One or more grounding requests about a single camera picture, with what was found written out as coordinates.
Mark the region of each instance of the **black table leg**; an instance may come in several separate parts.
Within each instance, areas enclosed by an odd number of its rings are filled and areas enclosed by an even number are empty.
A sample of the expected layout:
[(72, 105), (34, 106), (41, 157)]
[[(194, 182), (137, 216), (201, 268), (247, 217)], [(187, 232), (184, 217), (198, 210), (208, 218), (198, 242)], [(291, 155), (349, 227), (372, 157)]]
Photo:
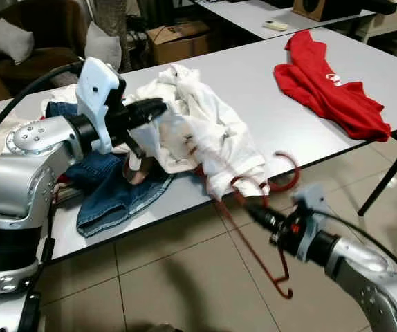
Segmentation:
[[(394, 133), (393, 137), (397, 140), (397, 133)], [(395, 163), (391, 166), (391, 168), (389, 168), (389, 171), (387, 171), (385, 177), (380, 181), (380, 183), (374, 189), (371, 196), (369, 196), (367, 201), (358, 210), (359, 216), (364, 216), (366, 211), (371, 207), (372, 203), (380, 196), (381, 192), (384, 190), (386, 185), (389, 183), (389, 181), (394, 177), (396, 173), (397, 173), (397, 160), (395, 160)]]

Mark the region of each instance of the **speaker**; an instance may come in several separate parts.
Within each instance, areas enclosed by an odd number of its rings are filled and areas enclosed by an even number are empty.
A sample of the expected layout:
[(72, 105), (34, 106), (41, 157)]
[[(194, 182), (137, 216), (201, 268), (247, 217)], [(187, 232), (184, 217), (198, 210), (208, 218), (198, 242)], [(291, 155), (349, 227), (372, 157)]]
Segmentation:
[(360, 0), (295, 0), (293, 12), (314, 19), (326, 21), (359, 14)]

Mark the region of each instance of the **chair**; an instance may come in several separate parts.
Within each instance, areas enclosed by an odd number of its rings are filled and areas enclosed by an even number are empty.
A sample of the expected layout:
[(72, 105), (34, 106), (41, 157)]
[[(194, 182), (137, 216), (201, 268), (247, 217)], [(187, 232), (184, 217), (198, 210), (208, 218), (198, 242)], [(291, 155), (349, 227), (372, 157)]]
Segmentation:
[(84, 56), (89, 22), (77, 2), (25, 0), (2, 10), (0, 18), (34, 35), (35, 49), (19, 65), (0, 55), (0, 78), (13, 95), (51, 69)]

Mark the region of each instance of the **printed logo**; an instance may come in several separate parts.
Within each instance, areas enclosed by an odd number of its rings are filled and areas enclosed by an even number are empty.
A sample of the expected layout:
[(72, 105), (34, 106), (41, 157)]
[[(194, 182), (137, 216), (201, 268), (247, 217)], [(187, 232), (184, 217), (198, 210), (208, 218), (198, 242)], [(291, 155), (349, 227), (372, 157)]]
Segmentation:
[(337, 74), (326, 74), (326, 78), (334, 82), (335, 86), (342, 85), (342, 80), (340, 79), (340, 76), (338, 76)]

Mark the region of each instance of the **white cushion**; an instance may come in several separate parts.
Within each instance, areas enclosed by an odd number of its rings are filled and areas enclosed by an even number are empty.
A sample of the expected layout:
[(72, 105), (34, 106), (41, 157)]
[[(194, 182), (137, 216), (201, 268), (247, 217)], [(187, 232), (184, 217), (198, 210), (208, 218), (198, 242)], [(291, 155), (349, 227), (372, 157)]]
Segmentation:
[(15, 64), (20, 64), (29, 58), (33, 49), (33, 33), (0, 19), (0, 53), (10, 56)]
[(85, 57), (96, 57), (118, 70), (122, 61), (120, 38), (108, 36), (94, 22), (91, 22), (86, 34)]

